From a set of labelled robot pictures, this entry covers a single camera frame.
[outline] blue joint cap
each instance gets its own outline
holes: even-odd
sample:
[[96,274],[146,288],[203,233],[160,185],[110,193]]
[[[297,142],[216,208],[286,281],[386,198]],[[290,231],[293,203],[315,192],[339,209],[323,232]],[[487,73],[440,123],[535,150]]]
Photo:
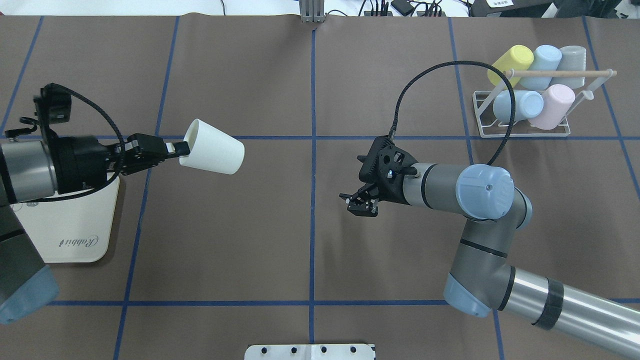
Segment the blue joint cap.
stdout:
[[24,318],[53,301],[59,291],[49,265],[45,265],[0,304],[0,323],[6,325]]
[[473,296],[449,273],[444,287],[444,300],[463,313],[486,318],[491,309]]
[[476,219],[498,219],[513,204],[513,180],[501,167],[471,165],[462,170],[456,181],[456,198],[460,208]]

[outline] white label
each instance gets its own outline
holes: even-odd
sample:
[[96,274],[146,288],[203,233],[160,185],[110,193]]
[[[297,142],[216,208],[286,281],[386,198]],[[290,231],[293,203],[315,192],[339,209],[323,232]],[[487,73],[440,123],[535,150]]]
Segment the white label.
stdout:
[[486,0],[490,8],[503,8],[513,5],[513,0]]

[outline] white cutting board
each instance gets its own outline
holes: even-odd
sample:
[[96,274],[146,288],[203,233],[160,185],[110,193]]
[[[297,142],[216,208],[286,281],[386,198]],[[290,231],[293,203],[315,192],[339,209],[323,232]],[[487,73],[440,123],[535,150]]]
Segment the white cutting board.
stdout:
[[116,178],[78,199],[11,207],[46,263],[91,263],[107,252],[119,186]]

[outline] power adapter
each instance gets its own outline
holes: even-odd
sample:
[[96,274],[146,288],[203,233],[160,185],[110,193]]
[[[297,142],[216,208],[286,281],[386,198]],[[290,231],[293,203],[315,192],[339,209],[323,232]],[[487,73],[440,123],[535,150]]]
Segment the power adapter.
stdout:
[[407,0],[393,0],[391,6],[402,16],[407,16],[413,12],[413,6]]

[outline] table surface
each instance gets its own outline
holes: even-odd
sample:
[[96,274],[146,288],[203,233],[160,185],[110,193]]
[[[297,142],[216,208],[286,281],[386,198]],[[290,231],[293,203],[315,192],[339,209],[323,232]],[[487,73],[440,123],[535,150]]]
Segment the table surface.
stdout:
[[[359,218],[338,193],[360,186],[355,156],[388,131],[420,71],[491,63],[514,44],[582,45],[589,69],[620,75],[572,113],[571,136],[512,139],[496,162],[535,211],[509,263],[640,309],[640,48],[629,46],[639,29],[590,18],[0,17],[0,131],[57,82],[125,135],[175,141],[198,117],[246,147],[232,176],[168,160],[122,177],[107,255],[52,265],[59,297],[0,327],[0,357],[242,359],[251,344],[368,342],[379,359],[613,359],[510,314],[449,307],[464,218],[389,203]],[[478,136],[471,94],[490,88],[481,69],[421,79],[396,144],[426,163],[488,160],[499,141]],[[78,102],[56,131],[115,141]]]

